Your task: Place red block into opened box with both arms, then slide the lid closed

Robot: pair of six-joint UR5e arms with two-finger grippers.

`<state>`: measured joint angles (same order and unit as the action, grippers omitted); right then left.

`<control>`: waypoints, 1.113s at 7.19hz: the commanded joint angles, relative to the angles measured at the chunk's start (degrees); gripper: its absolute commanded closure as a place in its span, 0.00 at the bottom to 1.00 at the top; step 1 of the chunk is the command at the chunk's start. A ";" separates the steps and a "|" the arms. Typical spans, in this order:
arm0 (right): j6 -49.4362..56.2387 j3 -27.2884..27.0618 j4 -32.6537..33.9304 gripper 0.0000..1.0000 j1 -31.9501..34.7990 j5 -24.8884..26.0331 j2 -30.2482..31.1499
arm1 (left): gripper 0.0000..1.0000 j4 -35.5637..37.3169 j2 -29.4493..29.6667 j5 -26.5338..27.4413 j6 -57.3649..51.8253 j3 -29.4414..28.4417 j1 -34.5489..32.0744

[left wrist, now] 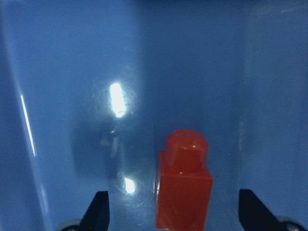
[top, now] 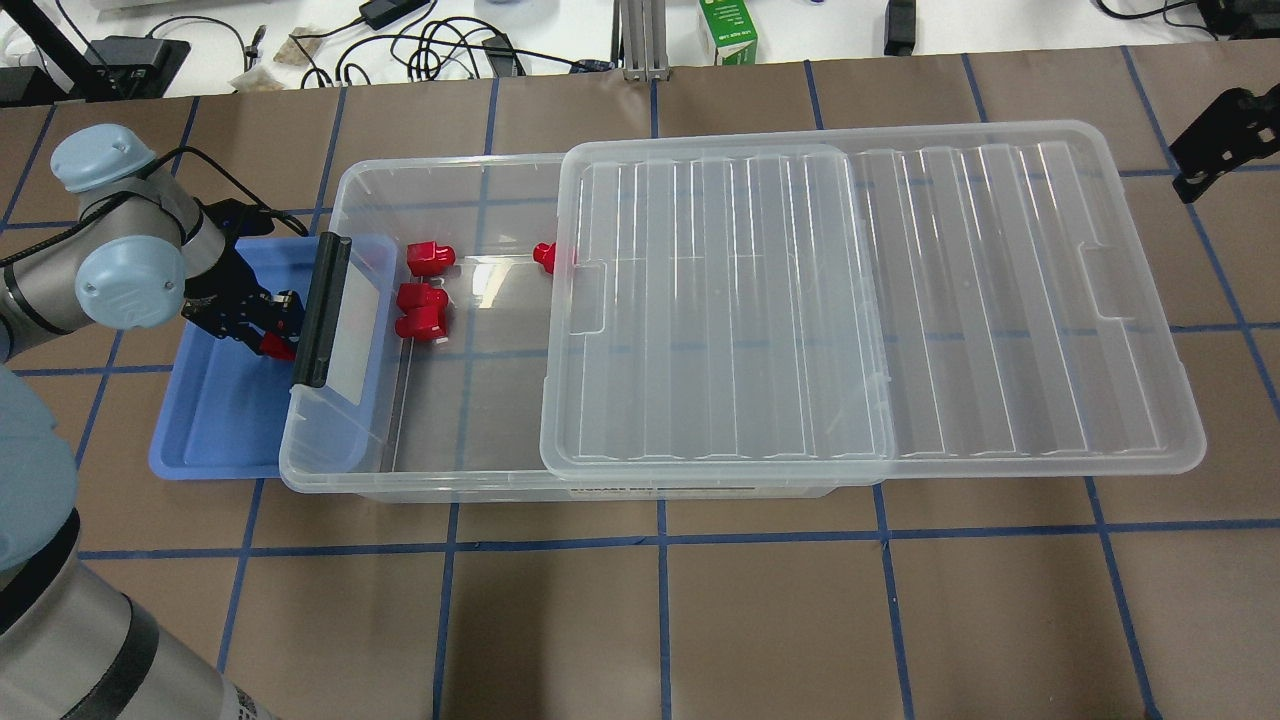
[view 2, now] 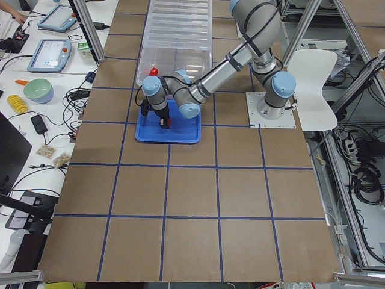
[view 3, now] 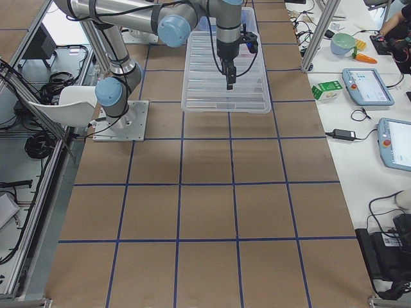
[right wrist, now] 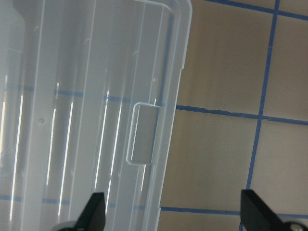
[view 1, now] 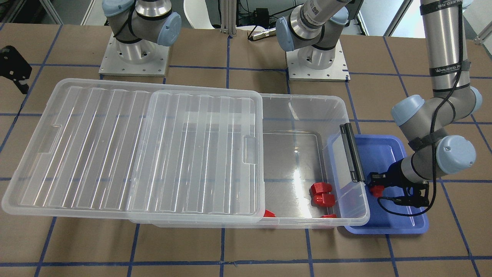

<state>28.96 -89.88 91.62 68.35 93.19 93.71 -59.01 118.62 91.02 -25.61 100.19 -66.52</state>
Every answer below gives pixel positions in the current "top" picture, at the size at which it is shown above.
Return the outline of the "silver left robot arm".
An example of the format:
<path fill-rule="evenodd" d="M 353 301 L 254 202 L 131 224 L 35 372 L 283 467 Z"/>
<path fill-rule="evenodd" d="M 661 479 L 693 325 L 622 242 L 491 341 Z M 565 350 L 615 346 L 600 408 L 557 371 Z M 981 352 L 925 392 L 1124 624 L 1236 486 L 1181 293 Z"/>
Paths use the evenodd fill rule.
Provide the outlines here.
<path fill-rule="evenodd" d="M 291 217 L 244 191 L 195 197 L 133 129 L 96 124 L 47 155 L 76 200 L 64 227 L 3 259 L 3 716 L 270 719 L 273 711 L 82 557 L 81 460 L 20 374 L 82 334 L 175 319 L 291 360 L 305 302 L 266 290 L 237 245 Z"/>

